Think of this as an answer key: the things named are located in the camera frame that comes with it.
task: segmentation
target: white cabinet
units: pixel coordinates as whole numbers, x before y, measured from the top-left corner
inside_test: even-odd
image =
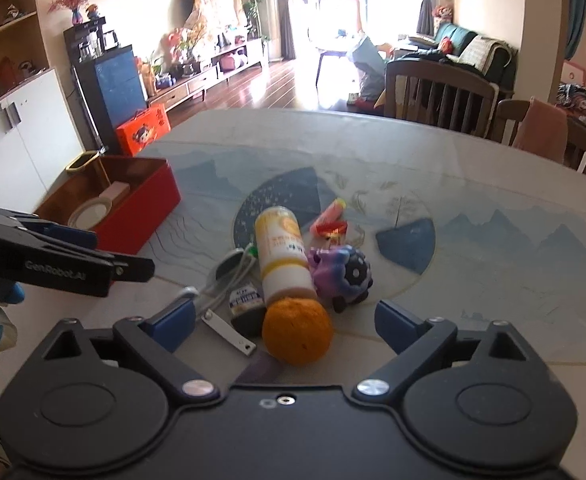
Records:
[[[42,183],[49,189],[84,150],[54,70],[14,91],[8,113]]]
[[[54,70],[8,94],[0,100],[0,207],[35,210],[82,151]]]
[[[0,101],[0,207],[33,210],[46,194],[18,131],[6,114],[7,100]]]

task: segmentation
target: pink towel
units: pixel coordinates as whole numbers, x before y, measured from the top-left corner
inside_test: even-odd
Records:
[[[528,113],[519,125],[513,148],[563,164],[568,135],[566,113],[553,105],[532,99]]]

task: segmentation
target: black cabinet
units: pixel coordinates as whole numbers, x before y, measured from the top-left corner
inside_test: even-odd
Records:
[[[76,71],[100,139],[110,154],[121,154],[115,128],[147,108],[131,45],[78,63]]]

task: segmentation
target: mountain painting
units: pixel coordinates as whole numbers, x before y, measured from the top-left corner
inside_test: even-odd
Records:
[[[307,230],[341,197],[346,242],[371,261],[375,285],[333,317],[338,331],[377,337],[373,307],[385,299],[467,329],[506,319],[545,359],[586,361],[586,216],[427,168],[176,142],[144,155],[169,160],[182,194],[141,252],[158,276],[202,287],[252,240],[263,209],[288,206]]]

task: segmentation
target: painted table surface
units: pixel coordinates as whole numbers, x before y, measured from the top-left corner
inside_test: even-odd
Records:
[[[347,240],[371,260],[375,285],[333,314],[329,354],[282,381],[350,384],[391,358],[374,330],[381,299],[461,328],[507,319],[548,362],[586,362],[582,174],[437,128],[288,110],[203,112],[142,155],[169,160],[182,203],[141,254],[182,285],[203,286],[262,209],[288,206],[308,227],[347,200]],[[247,364],[206,326],[177,354],[220,383]]]

